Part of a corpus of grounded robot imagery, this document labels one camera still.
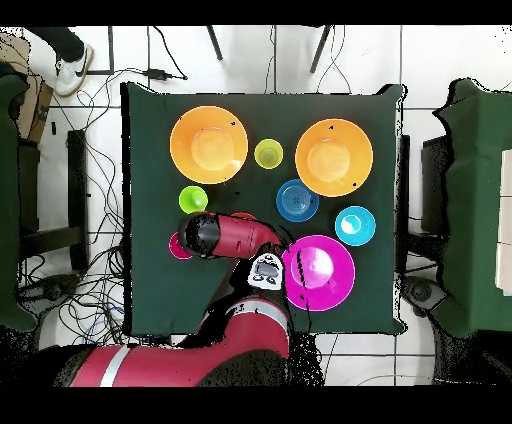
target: dark green tablecloth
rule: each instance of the dark green tablecloth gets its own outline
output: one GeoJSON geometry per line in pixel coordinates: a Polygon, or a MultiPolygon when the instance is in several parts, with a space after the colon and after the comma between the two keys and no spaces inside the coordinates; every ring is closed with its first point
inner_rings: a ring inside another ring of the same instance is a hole
{"type": "Polygon", "coordinates": [[[512,149],[512,94],[458,80],[435,114],[445,121],[455,159],[446,172],[450,238],[442,274],[450,296],[434,315],[458,337],[512,331],[512,297],[495,285],[501,154],[512,149]]]}
{"type": "Polygon", "coordinates": [[[20,232],[18,133],[8,107],[27,88],[16,75],[0,78],[0,325],[19,331],[33,330],[37,320],[15,299],[20,232]]]}
{"type": "MultiPolygon", "coordinates": [[[[170,236],[184,216],[178,195],[193,184],[174,166],[169,135],[189,109],[215,105],[228,109],[243,123],[249,153],[241,171],[225,184],[202,185],[207,210],[249,212],[274,227],[286,227],[295,238],[325,234],[336,238],[334,219],[350,205],[368,208],[377,231],[365,246],[348,247],[356,264],[352,293],[327,312],[312,313],[313,332],[396,333],[402,325],[393,311],[394,186],[396,167],[396,105],[402,87],[388,87],[373,96],[347,95],[159,95],[128,84],[131,161],[132,333],[165,336],[197,329],[204,308],[228,267],[227,259],[179,261],[168,250],[170,236]],[[338,198],[320,198],[316,215],[301,224],[279,215],[275,196],[287,180],[298,178],[295,147],[315,122],[342,118],[359,125],[374,151],[370,176],[361,188],[338,198]],[[260,168],[254,147],[265,138],[278,140],[284,161],[274,170],[260,168]]],[[[306,329],[307,314],[292,306],[296,326],[306,329]]]]}

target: orange bowl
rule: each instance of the orange bowl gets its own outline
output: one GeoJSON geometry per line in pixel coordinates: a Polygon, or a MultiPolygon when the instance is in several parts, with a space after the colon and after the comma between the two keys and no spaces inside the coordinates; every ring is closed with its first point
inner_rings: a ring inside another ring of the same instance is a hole
{"type": "Polygon", "coordinates": [[[226,109],[200,106],[186,112],[170,137],[171,158],[185,177],[201,184],[229,180],[247,157],[247,133],[226,109]]]}
{"type": "Polygon", "coordinates": [[[295,151],[301,181],[326,197],[357,190],[370,174],[373,151],[370,140],[356,124],[325,119],[308,128],[295,151]]]}

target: blue cup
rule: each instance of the blue cup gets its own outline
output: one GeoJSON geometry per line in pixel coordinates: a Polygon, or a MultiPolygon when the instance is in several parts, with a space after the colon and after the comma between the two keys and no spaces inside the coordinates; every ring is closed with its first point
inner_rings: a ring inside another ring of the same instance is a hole
{"type": "Polygon", "coordinates": [[[343,209],[336,217],[335,231],[338,238],[349,246],[362,246],[375,234],[375,218],[361,206],[343,209]]]}
{"type": "Polygon", "coordinates": [[[318,209],[318,194],[313,193],[299,179],[284,183],[276,196],[277,210],[290,222],[304,222],[318,209]]]}

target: metal chair leg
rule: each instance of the metal chair leg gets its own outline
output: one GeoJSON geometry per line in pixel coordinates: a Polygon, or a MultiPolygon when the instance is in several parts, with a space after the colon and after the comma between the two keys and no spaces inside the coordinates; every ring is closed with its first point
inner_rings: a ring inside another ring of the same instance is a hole
{"type": "Polygon", "coordinates": [[[208,29],[208,34],[210,34],[210,39],[212,40],[213,48],[215,49],[215,54],[217,55],[217,59],[222,60],[222,53],[220,52],[219,43],[217,41],[217,37],[215,36],[215,31],[213,30],[212,25],[206,25],[208,29]]]}
{"type": "Polygon", "coordinates": [[[327,37],[329,36],[329,31],[330,30],[331,30],[331,26],[330,25],[325,25],[324,26],[324,32],[322,33],[322,37],[320,38],[320,43],[318,44],[318,47],[316,49],[315,58],[313,59],[313,64],[311,65],[311,69],[309,70],[309,72],[311,72],[312,74],[314,74],[315,71],[316,71],[316,67],[318,65],[318,61],[320,60],[320,56],[321,56],[322,51],[324,49],[325,42],[327,41],[327,37]]]}

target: shoe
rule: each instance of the shoe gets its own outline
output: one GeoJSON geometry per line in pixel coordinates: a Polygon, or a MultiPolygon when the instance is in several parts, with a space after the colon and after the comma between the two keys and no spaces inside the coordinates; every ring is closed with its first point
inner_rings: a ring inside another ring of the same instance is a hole
{"type": "Polygon", "coordinates": [[[84,55],[76,62],[66,62],[60,59],[57,68],[57,82],[55,92],[61,97],[68,97],[75,93],[85,78],[87,70],[92,62],[94,50],[89,44],[84,43],[84,55]]]}

